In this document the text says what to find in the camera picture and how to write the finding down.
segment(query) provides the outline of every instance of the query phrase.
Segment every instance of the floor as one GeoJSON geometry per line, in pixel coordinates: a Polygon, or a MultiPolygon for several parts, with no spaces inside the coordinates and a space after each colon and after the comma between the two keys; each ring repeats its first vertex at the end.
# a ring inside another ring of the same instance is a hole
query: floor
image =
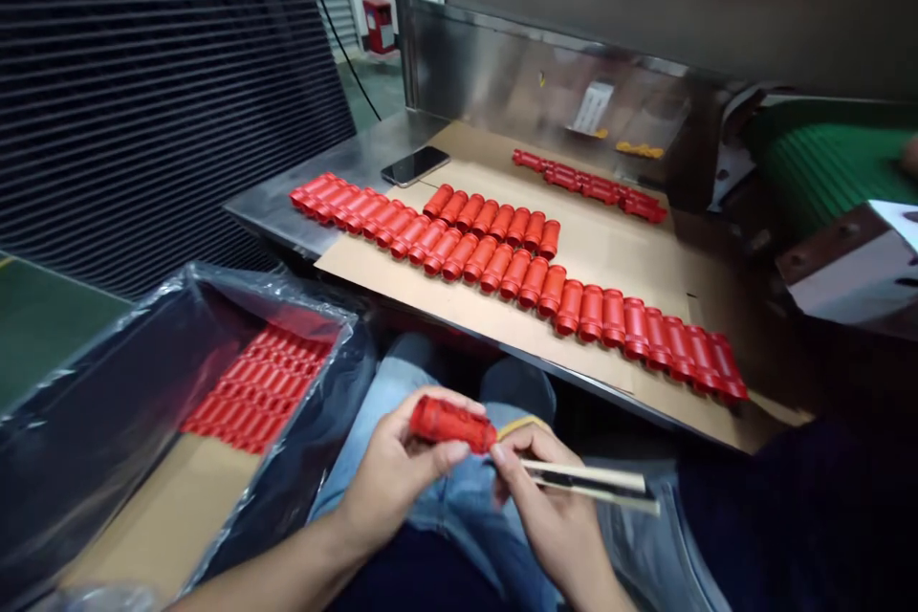
{"type": "MultiPolygon", "coordinates": [[[[402,63],[355,60],[380,116],[404,108],[402,63]]],[[[341,82],[358,131],[377,120],[346,63],[341,82]]],[[[87,344],[130,304],[0,253],[0,415],[87,344]]]]}

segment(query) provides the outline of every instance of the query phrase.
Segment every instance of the person's right hand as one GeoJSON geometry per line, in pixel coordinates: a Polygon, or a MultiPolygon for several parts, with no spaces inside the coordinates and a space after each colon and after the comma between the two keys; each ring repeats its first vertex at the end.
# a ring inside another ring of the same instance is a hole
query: person's right hand
{"type": "Polygon", "coordinates": [[[583,466],[551,432],[535,424],[514,430],[491,449],[500,479],[509,489],[535,557],[558,590],[578,610],[608,609],[618,588],[602,542],[596,505],[589,497],[541,490],[523,468],[518,453],[544,462],[583,466]]]}

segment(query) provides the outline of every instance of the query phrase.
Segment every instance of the green conveyor belt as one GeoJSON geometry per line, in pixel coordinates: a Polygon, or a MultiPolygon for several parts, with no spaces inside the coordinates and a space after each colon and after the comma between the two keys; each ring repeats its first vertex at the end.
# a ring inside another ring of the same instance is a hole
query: green conveyor belt
{"type": "Polygon", "coordinates": [[[756,115],[742,138],[798,238],[868,199],[918,205],[899,167],[918,106],[796,100],[756,115]]]}

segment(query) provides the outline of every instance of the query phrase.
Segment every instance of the cardboard sheet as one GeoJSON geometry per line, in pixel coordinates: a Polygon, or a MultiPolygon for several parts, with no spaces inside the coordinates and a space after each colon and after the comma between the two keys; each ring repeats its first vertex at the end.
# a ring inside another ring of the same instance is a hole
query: cardboard sheet
{"type": "MultiPolygon", "coordinates": [[[[539,156],[597,174],[601,171],[461,123],[444,129],[430,144],[447,151],[452,162],[429,174],[422,184],[394,188],[390,197],[420,210],[436,186],[449,183],[501,204],[542,210],[561,223],[553,263],[567,268],[569,277],[603,288],[615,287],[626,296],[638,296],[648,306],[656,306],[686,322],[712,329],[723,324],[705,322],[705,313],[716,314],[726,308],[718,289],[727,298],[738,294],[730,288],[734,281],[732,270],[686,252],[676,236],[671,213],[663,224],[652,226],[617,208],[548,186],[532,170],[513,164],[514,148],[526,148],[539,156]],[[691,292],[689,283],[704,285],[705,293],[699,296],[691,292]]],[[[654,195],[668,207],[665,196],[654,195]]],[[[388,251],[377,249],[375,244],[351,236],[342,235],[317,266],[461,328],[633,394],[638,401],[676,422],[745,451],[758,449],[785,427],[776,415],[792,424],[808,418],[781,404],[776,405],[780,410],[777,414],[774,410],[773,413],[763,410],[768,404],[744,404],[737,414],[662,374],[626,360],[618,351],[597,344],[586,345],[576,338],[561,338],[550,322],[521,311],[497,295],[484,295],[461,282],[449,284],[439,277],[431,279],[408,262],[395,261],[388,251]]],[[[730,319],[719,320],[729,324],[730,319]]],[[[765,344],[752,340],[755,346],[765,344]]]]}

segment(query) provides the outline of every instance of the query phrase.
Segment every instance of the black cable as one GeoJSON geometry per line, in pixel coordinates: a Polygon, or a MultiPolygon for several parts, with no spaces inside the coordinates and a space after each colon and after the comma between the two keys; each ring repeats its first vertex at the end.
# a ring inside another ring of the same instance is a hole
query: black cable
{"type": "Polygon", "coordinates": [[[354,75],[354,80],[357,82],[357,85],[361,88],[361,93],[363,97],[366,98],[366,102],[370,106],[370,110],[373,111],[373,114],[376,115],[376,119],[383,121],[383,118],[380,117],[380,114],[376,111],[376,108],[373,106],[373,101],[370,100],[370,97],[366,95],[366,89],[363,88],[361,83],[361,78],[357,76],[357,72],[354,70],[354,65],[351,64],[351,58],[347,56],[347,51],[344,50],[344,44],[341,43],[341,39],[338,36],[338,32],[335,31],[335,24],[332,23],[332,15],[328,13],[328,8],[325,6],[325,0],[318,0],[322,4],[322,9],[325,11],[325,18],[328,19],[328,26],[331,27],[332,33],[335,35],[335,40],[338,42],[338,47],[341,48],[341,53],[344,55],[344,59],[347,60],[347,66],[351,68],[351,74],[354,75]]]}

